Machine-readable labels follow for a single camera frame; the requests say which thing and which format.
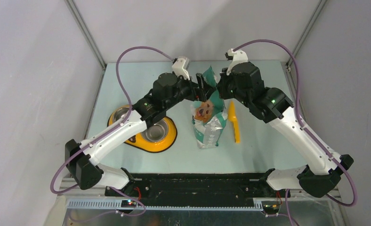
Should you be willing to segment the green white pet food bag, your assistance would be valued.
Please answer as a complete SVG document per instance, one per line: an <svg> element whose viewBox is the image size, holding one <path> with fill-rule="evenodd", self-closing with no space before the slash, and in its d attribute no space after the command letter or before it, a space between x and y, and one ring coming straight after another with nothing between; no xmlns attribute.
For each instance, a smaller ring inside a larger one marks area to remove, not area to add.
<svg viewBox="0 0 371 226"><path fill-rule="evenodd" d="M191 112L198 148L217 147L228 119L225 102L219 92L215 90L206 102L194 101Z"/></svg>

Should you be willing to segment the yellow plastic scoop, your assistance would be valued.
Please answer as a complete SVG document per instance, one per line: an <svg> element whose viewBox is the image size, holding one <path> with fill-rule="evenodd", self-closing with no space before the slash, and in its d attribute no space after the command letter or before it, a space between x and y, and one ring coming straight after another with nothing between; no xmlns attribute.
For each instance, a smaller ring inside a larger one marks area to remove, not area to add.
<svg viewBox="0 0 371 226"><path fill-rule="evenodd" d="M237 119L236 111L235 111L235 105L234 105L233 101L230 101L230 103L229 103L228 120L231 122L231 124L233 126L234 142L239 144L241 142L241 136L240 136L238 119Z"/></svg>

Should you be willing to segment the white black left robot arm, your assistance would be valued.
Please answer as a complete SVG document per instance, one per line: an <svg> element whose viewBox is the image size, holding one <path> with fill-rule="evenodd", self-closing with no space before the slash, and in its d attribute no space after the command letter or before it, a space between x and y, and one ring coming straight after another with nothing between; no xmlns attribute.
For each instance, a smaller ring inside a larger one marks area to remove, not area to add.
<svg viewBox="0 0 371 226"><path fill-rule="evenodd" d="M185 79L182 75L163 73L153 82L152 89L135 104L129 105L126 116L95 135L93 138L65 144L65 163L77 186L87 190L95 185L110 186L123 196L133 194L135 184L126 169L115 169L101 164L112 150L129 138L153 126L166 112L182 102L206 101L215 92L216 86L209 85L199 73L197 81Z"/></svg>

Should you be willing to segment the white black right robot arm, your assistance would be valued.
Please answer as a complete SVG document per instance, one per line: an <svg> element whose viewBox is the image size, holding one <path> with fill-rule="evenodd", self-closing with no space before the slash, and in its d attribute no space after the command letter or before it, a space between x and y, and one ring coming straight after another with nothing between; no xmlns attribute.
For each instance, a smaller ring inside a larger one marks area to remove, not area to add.
<svg viewBox="0 0 371 226"><path fill-rule="evenodd" d="M267 87L253 63L223 68L217 89L221 99L236 99L257 119L280 132L307 162L294 169L269 169L259 185L264 196L271 197L283 189L302 189L322 198L337 186L343 170L354 163L349 154L323 150L318 138L311 138L313 132L306 131L308 126L299 125L292 100L281 89Z"/></svg>

